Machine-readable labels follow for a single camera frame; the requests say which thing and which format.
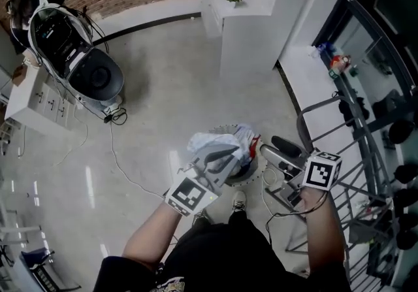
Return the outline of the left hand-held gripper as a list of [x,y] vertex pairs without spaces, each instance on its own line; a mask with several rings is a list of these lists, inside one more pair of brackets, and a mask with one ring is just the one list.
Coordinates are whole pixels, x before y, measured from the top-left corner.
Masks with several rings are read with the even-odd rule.
[[231,144],[205,146],[180,169],[165,195],[165,203],[181,215],[195,215],[222,194],[221,187],[240,161],[233,155],[240,147]]

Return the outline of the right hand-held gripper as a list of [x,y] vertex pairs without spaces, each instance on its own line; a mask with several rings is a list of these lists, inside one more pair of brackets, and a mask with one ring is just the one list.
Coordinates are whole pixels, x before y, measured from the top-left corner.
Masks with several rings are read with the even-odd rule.
[[304,187],[329,191],[338,179],[342,157],[315,150],[312,154],[299,145],[272,136],[273,146],[263,144],[261,155],[266,159],[265,192],[293,212],[301,207],[300,192]]

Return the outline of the blue checkered clothes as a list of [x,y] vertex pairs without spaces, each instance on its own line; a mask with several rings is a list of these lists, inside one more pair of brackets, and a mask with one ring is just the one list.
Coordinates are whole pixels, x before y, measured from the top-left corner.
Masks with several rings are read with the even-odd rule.
[[233,134],[213,134],[213,133],[196,133],[188,144],[187,150],[193,154],[203,148],[219,145],[234,146],[236,150],[231,153],[242,166],[247,165],[250,161],[249,141],[248,139],[238,138]]

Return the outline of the grey metal drying rack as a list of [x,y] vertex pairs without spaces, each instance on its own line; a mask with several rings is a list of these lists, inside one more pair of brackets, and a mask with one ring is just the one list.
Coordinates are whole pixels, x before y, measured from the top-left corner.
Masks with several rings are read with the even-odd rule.
[[352,292],[380,292],[390,285],[398,261],[393,189],[378,142],[358,103],[337,96],[306,107],[297,129],[308,152],[342,157],[330,194],[345,239]]

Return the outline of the cream shirt with red collar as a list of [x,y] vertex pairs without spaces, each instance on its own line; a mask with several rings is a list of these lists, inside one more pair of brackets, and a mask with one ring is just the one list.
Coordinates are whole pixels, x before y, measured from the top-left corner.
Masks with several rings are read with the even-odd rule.
[[241,123],[237,125],[234,136],[242,151],[241,162],[250,163],[255,157],[256,147],[261,137],[260,134],[255,133],[249,125]]

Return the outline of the person's left forearm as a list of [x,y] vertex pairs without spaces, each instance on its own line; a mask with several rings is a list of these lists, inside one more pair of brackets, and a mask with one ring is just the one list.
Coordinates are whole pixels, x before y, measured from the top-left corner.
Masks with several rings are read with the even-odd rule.
[[162,202],[133,233],[122,257],[155,270],[166,254],[182,215]]

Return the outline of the person's right forearm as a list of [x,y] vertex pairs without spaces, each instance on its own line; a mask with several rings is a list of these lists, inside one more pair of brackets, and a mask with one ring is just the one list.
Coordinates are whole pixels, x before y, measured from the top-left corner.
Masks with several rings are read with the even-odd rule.
[[345,241],[332,197],[325,191],[311,187],[304,187],[300,196],[308,212],[306,224],[310,270],[317,272],[327,266],[343,265]]

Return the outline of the white woven laundry basket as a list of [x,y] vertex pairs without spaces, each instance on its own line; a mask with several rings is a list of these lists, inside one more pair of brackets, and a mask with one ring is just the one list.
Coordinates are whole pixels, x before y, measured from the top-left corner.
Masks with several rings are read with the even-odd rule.
[[[220,125],[210,129],[208,132],[211,134],[235,134],[238,129],[238,124]],[[254,182],[262,176],[267,161],[260,153],[260,147],[263,145],[261,135],[257,133],[251,142],[250,152],[253,158],[249,164],[242,167],[239,172],[230,174],[225,184],[230,187],[240,187]]]

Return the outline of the person's right shoe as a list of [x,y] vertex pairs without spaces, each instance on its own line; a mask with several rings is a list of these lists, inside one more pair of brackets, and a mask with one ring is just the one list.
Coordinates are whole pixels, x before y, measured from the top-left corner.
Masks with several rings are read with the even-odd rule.
[[247,197],[243,191],[237,191],[233,195],[233,208],[232,212],[245,212],[247,205]]

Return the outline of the person's shoe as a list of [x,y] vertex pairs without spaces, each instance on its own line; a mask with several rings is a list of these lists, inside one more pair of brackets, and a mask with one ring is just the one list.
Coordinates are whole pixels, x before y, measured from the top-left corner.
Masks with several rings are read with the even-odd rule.
[[232,212],[245,212],[247,205],[247,197],[243,191],[237,191],[233,195],[233,208]]
[[210,217],[208,216],[206,210],[201,210],[199,212],[197,212],[194,216],[193,216],[193,225],[196,224],[197,222],[204,222],[204,223],[210,223]]

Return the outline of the person's left shoe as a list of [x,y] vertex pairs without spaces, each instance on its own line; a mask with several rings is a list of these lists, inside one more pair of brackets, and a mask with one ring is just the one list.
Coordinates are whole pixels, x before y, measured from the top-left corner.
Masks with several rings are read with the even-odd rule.
[[194,216],[193,216],[193,225],[196,224],[197,222],[204,222],[204,223],[210,223],[210,217],[208,216],[206,210],[201,210],[199,212],[197,212]]

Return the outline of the person's black clothing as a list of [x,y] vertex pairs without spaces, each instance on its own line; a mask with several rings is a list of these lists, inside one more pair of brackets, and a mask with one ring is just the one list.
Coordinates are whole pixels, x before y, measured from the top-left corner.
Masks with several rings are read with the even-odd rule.
[[93,292],[351,292],[343,264],[303,278],[285,270],[265,236],[238,212],[228,223],[191,229],[152,271],[109,256]]

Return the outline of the red plastic bottle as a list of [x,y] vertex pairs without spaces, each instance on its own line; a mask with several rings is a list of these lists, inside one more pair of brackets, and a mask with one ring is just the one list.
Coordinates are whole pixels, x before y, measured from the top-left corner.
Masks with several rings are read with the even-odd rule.
[[330,63],[330,69],[337,71],[346,70],[351,64],[351,57],[346,55],[335,55]]

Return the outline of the blue plastic bottle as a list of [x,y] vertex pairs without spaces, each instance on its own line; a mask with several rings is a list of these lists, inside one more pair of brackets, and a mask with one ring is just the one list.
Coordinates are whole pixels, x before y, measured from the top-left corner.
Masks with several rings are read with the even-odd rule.
[[329,56],[335,53],[335,47],[331,42],[323,42],[316,47],[319,55],[328,54]]

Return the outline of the white shelf cabinet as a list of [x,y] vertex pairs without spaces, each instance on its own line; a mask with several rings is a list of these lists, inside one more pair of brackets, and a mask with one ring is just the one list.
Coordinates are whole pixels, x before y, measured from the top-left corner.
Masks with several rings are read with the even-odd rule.
[[288,47],[313,44],[337,0],[201,0],[209,37],[221,40],[220,74],[267,72]]

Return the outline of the white drawer desk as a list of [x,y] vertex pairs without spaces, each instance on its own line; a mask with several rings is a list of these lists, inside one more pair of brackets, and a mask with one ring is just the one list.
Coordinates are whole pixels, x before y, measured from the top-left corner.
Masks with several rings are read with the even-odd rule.
[[25,78],[12,87],[5,118],[43,135],[67,137],[73,134],[75,106],[46,83],[44,69],[28,67]]

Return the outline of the wall of black caps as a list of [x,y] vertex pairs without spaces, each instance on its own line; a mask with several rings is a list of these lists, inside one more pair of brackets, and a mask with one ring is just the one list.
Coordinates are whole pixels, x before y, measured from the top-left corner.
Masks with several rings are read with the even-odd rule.
[[418,120],[395,121],[389,128],[389,140],[400,162],[393,172],[396,245],[410,250],[418,243]]

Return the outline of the black window frame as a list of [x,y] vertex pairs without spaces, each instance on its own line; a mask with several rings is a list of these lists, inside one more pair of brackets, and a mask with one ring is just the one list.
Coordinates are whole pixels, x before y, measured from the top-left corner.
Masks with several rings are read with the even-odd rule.
[[337,0],[314,45],[323,42],[335,47],[320,55],[327,67],[335,55],[351,57],[333,80],[336,94],[358,103],[371,131],[418,120],[418,0]]

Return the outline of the black frame chair blue seat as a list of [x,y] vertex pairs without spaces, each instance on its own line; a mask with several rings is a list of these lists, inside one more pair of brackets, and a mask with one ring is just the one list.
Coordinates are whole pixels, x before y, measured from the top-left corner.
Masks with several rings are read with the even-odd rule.
[[21,251],[14,268],[23,283],[24,292],[75,292],[82,286],[66,281],[55,267],[54,250],[39,248]]

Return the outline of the white metal table frame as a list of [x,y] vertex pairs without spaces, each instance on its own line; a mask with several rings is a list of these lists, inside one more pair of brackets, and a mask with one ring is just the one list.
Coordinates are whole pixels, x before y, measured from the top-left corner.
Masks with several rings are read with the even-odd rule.
[[0,246],[22,245],[29,243],[28,233],[42,231],[40,225],[20,226],[17,211],[0,210]]

